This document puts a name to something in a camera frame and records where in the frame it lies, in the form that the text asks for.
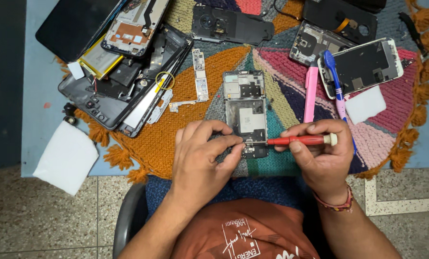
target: speckled floor tile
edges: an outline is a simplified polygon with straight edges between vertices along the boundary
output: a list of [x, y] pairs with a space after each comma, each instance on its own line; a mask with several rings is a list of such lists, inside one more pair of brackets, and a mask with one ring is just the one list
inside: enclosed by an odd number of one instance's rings
[[98, 245], [114, 244], [114, 231], [120, 206], [131, 183], [124, 176], [99, 177], [98, 200]]
[[112, 246], [98, 247], [98, 259], [112, 259]]
[[364, 179], [348, 176], [346, 181], [352, 188], [353, 197], [364, 211]]
[[97, 177], [75, 197], [20, 168], [0, 170], [0, 253], [96, 246]]
[[0, 253], [0, 259], [96, 259], [96, 247], [50, 251]]
[[429, 212], [370, 217], [403, 259], [429, 258]]
[[413, 200], [429, 198], [429, 168], [381, 170], [376, 177], [377, 200]]

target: screwdriver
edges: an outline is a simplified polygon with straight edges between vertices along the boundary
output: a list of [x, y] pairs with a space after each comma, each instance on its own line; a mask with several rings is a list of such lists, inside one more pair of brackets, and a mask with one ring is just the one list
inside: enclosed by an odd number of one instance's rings
[[267, 141], [258, 141], [256, 143], [267, 143], [268, 145], [288, 145], [292, 141], [300, 141], [306, 146], [319, 145], [319, 144], [331, 144], [332, 146], [337, 144], [337, 136], [334, 133], [328, 135], [306, 135], [306, 136], [289, 136], [285, 138], [269, 139]]

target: pink pen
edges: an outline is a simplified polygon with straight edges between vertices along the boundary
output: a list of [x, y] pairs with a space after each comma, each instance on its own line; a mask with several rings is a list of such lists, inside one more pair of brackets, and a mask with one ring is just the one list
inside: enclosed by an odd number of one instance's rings
[[315, 109], [315, 95], [317, 94], [318, 67], [314, 61], [310, 64], [306, 74], [306, 106], [304, 108], [304, 123], [313, 121]]

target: colorful knitted mat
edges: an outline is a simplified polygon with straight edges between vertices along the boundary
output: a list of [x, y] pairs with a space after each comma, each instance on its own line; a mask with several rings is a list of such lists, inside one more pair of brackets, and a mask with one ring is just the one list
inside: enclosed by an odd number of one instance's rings
[[[282, 14], [277, 14], [270, 5], [273, 0], [213, 0], [200, 1], [203, 4], [218, 6], [223, 9], [260, 14], [275, 25], [275, 36], [259, 46], [241, 45], [225, 42], [223, 44], [195, 41], [194, 48], [199, 48], [205, 55], [206, 77], [210, 101], [184, 105], [179, 113], [165, 111], [155, 124], [145, 125], [136, 138], [128, 138], [116, 131], [107, 131], [84, 112], [77, 110], [76, 116], [89, 124], [89, 137], [108, 146], [109, 137], [119, 145], [113, 145], [104, 155], [111, 166], [121, 170], [133, 165], [131, 158], [140, 164], [137, 170], [131, 170], [128, 177], [131, 182], [142, 182], [147, 174], [170, 179], [173, 162], [174, 137], [176, 130], [188, 122], [200, 119], [224, 120], [222, 73], [230, 70], [263, 70], [265, 92], [267, 96], [268, 134], [277, 137], [286, 128], [302, 123], [305, 103], [305, 75], [307, 68], [288, 58], [299, 28], [299, 22]], [[278, 8], [284, 12], [299, 16], [303, 1], [278, 0]], [[173, 0], [166, 15], [166, 21], [184, 33], [189, 33], [192, 23], [193, 0]], [[407, 12], [422, 32], [422, 41], [429, 50], [429, 8], [417, 5], [416, 0], [388, 0], [387, 6], [377, 14], [378, 28], [376, 38], [395, 39], [400, 57], [416, 60], [405, 68], [404, 75], [380, 85], [387, 109], [368, 120], [353, 125], [349, 120], [350, 130], [357, 144], [350, 173], [359, 177], [370, 178], [389, 160], [396, 172], [407, 163], [412, 151], [410, 148], [418, 137], [412, 126], [425, 123], [427, 113], [425, 105], [429, 100], [429, 59], [421, 62], [419, 51], [411, 37], [404, 36], [406, 28], [399, 19], [399, 12]], [[196, 99], [192, 56], [183, 62], [175, 79], [174, 97], [171, 101]], [[318, 82], [315, 103], [315, 120], [338, 118], [335, 102], [328, 99], [321, 81]], [[246, 159], [234, 172], [234, 176], [284, 176], [297, 175], [300, 170], [291, 153], [277, 153], [272, 148], [266, 158]]]

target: man's left hand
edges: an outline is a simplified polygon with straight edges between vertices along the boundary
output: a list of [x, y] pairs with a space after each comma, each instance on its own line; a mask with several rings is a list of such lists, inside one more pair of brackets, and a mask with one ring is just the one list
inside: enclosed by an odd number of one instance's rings
[[[214, 131], [224, 136], [208, 141]], [[245, 148], [242, 138], [231, 133], [232, 129], [219, 120], [190, 122], [177, 131], [173, 183], [168, 192], [173, 201], [196, 213], [221, 191]], [[218, 164], [216, 157], [231, 146], [232, 152]]]

